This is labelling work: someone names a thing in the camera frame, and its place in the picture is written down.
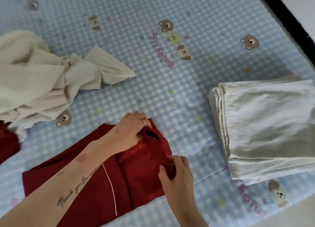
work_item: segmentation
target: red fabric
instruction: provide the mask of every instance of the red fabric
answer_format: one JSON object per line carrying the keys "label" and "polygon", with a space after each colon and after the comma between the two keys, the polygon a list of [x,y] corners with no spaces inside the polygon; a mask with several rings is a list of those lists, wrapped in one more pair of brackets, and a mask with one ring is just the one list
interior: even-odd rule
{"label": "red fabric", "polygon": [[[113,185],[117,217],[164,195],[158,178],[159,166],[164,165],[171,179],[175,169],[167,155],[171,149],[156,129],[143,128],[143,139],[127,151],[118,153],[103,164]],[[41,186],[72,161],[94,140],[106,134],[114,125],[101,125],[91,134],[64,152],[22,174],[25,196]],[[117,218],[110,182],[101,165],[85,184],[58,227],[99,227]]]}
{"label": "red fabric", "polygon": [[0,164],[21,150],[17,135],[0,121]]}

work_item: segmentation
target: gingham pattern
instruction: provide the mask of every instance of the gingham pattern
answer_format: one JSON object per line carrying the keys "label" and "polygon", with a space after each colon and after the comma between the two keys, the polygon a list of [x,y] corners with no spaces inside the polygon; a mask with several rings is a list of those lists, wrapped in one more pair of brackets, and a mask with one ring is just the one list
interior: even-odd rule
{"label": "gingham pattern", "polygon": [[[67,127],[42,122],[30,129],[22,150],[0,165],[0,216],[23,198],[24,170],[65,150],[103,122],[114,124],[126,112],[139,110],[153,118],[174,154],[189,156],[198,207],[210,226],[247,226],[262,218],[242,201],[241,183],[231,182],[207,94],[219,82],[277,78],[289,70],[314,79],[315,73],[259,0],[38,1],[38,11],[29,12],[27,0],[0,0],[0,33],[30,30],[60,56],[73,52],[83,56],[98,45],[137,77],[101,90],[80,91],[69,108],[73,120]],[[97,15],[101,30],[90,28],[91,15]],[[166,34],[158,29],[163,19],[173,22],[192,57],[190,61],[174,58],[171,69],[159,61],[148,38],[158,32],[163,52],[169,57],[176,51],[177,45],[168,44]],[[247,51],[241,44],[247,34],[258,38],[258,49]],[[315,172],[277,181],[288,201],[295,203],[314,192]],[[271,215],[279,208],[262,203],[270,194],[267,184],[252,185],[246,193]],[[161,197],[108,226],[178,224]]]}

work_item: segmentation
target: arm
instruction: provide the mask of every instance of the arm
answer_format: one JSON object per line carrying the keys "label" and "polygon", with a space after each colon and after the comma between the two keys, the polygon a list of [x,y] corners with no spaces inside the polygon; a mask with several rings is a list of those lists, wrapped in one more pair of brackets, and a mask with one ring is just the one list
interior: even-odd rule
{"label": "arm", "polygon": [[73,161],[6,213],[0,226],[57,226],[97,168],[113,154],[136,145],[141,139],[137,133],[144,125],[151,126],[145,114],[126,114],[105,136],[87,145]]}
{"label": "arm", "polygon": [[169,206],[181,227],[209,227],[199,213],[195,201],[194,184],[188,160],[184,156],[169,157],[176,166],[176,176],[170,180],[161,165],[159,178]]}

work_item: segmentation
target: black strip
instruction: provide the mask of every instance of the black strip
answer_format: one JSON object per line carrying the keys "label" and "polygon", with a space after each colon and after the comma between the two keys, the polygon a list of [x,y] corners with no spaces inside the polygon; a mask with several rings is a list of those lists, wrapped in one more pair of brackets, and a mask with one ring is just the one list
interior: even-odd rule
{"label": "black strip", "polygon": [[265,0],[265,2],[315,66],[315,43],[309,37],[309,34],[304,30],[282,0]]}

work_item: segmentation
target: folded white fabric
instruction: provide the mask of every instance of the folded white fabric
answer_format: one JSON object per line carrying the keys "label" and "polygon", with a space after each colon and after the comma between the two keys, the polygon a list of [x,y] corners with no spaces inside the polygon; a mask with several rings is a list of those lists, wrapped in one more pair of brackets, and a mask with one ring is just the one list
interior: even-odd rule
{"label": "folded white fabric", "polygon": [[315,86],[290,75],[220,83],[208,95],[233,179],[315,169]]}
{"label": "folded white fabric", "polygon": [[[19,56],[16,52],[10,59],[4,55],[20,43]],[[10,66],[1,61],[11,62]],[[14,31],[0,38],[0,72],[0,120],[12,122],[8,128],[16,132],[20,141],[26,138],[25,129],[40,121],[55,120],[73,103],[79,90],[100,89],[101,82],[115,84],[136,76],[99,47],[85,59],[77,54],[57,57],[50,54],[40,37],[28,31]]]}

